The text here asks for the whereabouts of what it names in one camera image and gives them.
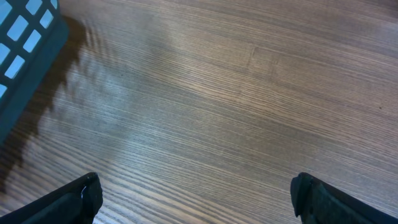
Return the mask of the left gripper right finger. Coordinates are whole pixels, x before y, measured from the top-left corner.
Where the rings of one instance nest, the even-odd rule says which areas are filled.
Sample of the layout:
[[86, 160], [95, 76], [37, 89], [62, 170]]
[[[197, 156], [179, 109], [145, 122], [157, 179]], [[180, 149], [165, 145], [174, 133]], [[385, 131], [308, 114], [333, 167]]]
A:
[[292, 179], [290, 195], [303, 224], [397, 224], [397, 218], [305, 172]]

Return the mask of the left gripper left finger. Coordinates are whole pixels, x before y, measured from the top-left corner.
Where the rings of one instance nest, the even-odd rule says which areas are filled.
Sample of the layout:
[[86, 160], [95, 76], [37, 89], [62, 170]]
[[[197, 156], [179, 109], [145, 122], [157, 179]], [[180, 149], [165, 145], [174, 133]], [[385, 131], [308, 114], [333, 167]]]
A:
[[103, 204], [100, 178], [87, 173], [53, 192], [1, 217], [4, 224], [93, 223]]

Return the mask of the grey plastic mesh basket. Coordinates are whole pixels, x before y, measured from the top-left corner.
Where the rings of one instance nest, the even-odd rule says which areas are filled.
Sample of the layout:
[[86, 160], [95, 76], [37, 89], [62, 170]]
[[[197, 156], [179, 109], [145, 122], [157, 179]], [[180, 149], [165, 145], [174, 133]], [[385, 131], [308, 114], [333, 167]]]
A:
[[1, 140], [68, 38], [59, 0], [1, 0]]

